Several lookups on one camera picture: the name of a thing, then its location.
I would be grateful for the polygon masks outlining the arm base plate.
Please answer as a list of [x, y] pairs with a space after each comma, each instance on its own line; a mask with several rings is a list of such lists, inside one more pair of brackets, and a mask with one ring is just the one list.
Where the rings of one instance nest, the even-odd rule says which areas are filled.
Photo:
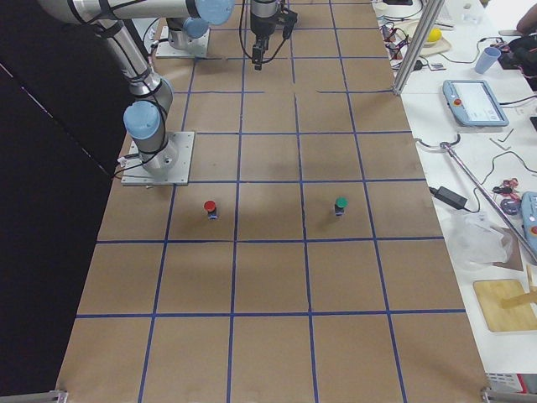
[[200, 38], [191, 38], [183, 31], [162, 28], [156, 57], [160, 59], [205, 59], [207, 57], [210, 30]]

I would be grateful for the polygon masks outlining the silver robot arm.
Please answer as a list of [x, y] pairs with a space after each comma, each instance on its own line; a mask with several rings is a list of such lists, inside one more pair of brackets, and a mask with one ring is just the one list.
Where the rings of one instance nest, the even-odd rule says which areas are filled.
[[90, 27], [105, 42], [135, 97], [123, 114], [125, 129], [138, 148], [138, 167], [164, 175], [176, 164], [166, 119], [173, 92], [150, 65], [125, 22], [132, 18], [167, 18], [222, 25], [232, 14], [233, 1], [40, 1], [41, 8], [62, 23]]
[[[285, 7], [283, 1], [251, 1], [249, 10], [250, 29], [255, 35], [255, 42], [252, 51], [247, 52], [242, 34], [239, 34], [239, 44], [243, 55], [260, 71], [263, 65], [273, 60], [264, 57], [269, 50], [271, 35], [280, 26], [283, 28], [283, 40], [288, 40], [296, 24], [297, 14]], [[209, 34], [209, 22], [203, 18], [168, 18], [156, 43], [157, 56], [205, 59]]]

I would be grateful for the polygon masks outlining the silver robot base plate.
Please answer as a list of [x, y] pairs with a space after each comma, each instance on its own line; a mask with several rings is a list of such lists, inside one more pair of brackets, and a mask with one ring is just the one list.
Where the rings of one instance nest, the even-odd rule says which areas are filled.
[[195, 143], [195, 132], [167, 132], [166, 147], [147, 164], [142, 165], [138, 147], [132, 140], [124, 171], [119, 174], [124, 186], [187, 186]]

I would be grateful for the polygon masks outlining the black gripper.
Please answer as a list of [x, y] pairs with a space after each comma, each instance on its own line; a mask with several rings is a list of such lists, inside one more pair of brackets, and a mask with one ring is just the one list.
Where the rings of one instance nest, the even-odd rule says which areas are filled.
[[252, 63], [255, 70], [263, 67], [263, 58], [269, 47], [269, 37], [274, 33], [274, 17], [279, 12], [276, 0], [250, 1], [250, 28], [256, 36], [252, 49]]

